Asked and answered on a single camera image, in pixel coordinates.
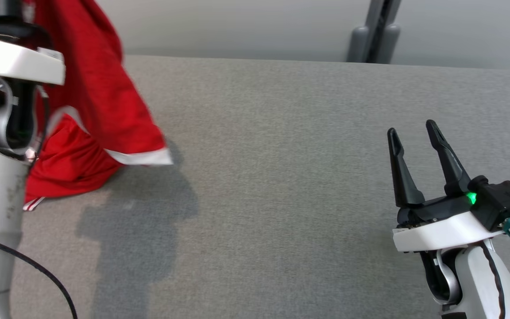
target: green led light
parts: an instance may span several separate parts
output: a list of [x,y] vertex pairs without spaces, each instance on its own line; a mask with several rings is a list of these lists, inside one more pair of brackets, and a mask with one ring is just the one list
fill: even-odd
[[477,196],[476,193],[467,193],[466,196],[469,197],[469,199],[471,200],[471,204],[472,205],[475,204],[475,198]]

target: white plastic casing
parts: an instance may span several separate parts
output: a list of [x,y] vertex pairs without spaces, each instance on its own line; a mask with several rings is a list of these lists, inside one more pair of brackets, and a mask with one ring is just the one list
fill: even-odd
[[0,41],[0,76],[64,84],[64,63],[45,54]]
[[471,212],[465,212],[410,230],[395,228],[393,241],[399,252],[423,252],[467,245],[500,234],[504,232],[489,232]]
[[[494,250],[490,249],[489,253],[501,278],[505,298],[505,319],[510,319],[510,273]],[[456,274],[462,289],[462,299],[456,308],[443,311],[441,315],[465,313],[470,319],[499,318],[500,308],[495,276],[481,247],[469,247],[456,257]]]

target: gray wall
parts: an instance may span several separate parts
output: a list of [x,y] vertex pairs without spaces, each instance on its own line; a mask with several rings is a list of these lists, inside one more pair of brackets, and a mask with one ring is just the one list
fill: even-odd
[[[369,0],[97,0],[127,53],[345,61]],[[401,0],[391,63],[510,69],[510,0]]]
[[402,0],[394,64],[510,69],[510,0]]
[[127,53],[345,61],[368,0],[97,0]]

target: gray table surface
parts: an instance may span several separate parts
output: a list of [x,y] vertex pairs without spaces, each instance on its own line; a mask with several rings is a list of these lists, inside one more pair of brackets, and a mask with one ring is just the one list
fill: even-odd
[[[443,194],[434,119],[470,176],[510,179],[510,71],[130,56],[177,165],[24,215],[20,250],[80,318],[437,318],[418,255],[395,251],[386,131]],[[495,241],[510,269],[510,240]],[[69,318],[16,263],[15,319]]]

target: white trim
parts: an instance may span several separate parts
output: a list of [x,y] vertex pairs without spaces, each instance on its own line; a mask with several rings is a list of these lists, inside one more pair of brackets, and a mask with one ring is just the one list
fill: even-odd
[[123,154],[116,151],[105,150],[114,160],[124,165],[172,165],[172,157],[168,148],[157,151]]
[[[76,124],[87,134],[88,130],[83,125],[80,113],[74,107],[70,105],[63,106],[61,108],[56,109],[54,113],[52,113],[48,126],[46,128],[47,136],[50,136],[57,125],[62,120],[62,117],[67,114],[73,118]],[[105,149],[105,151],[113,157],[114,160],[118,161],[124,165],[172,165],[172,157],[170,156],[170,151],[168,148],[162,148],[155,151],[144,152],[144,153],[134,153],[134,154],[125,154],[117,151],[111,151],[109,149]]]
[[31,200],[30,202],[27,202],[26,204],[23,205],[23,210],[32,212],[44,199],[45,197],[39,197],[35,198],[34,200]]

